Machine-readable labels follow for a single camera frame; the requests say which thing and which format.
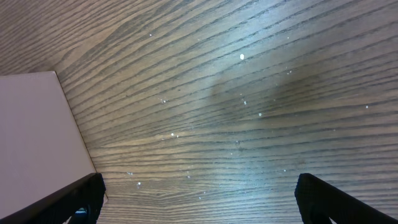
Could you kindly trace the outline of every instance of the brown wood tabletop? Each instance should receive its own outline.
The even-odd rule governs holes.
[[[303,172],[398,218],[398,1],[0,4],[0,74],[57,72],[98,223],[302,223]]]

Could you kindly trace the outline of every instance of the wood grain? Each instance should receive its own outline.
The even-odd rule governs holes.
[[[99,223],[301,223],[303,172],[398,218],[397,1],[1,5],[0,73],[57,71]]]

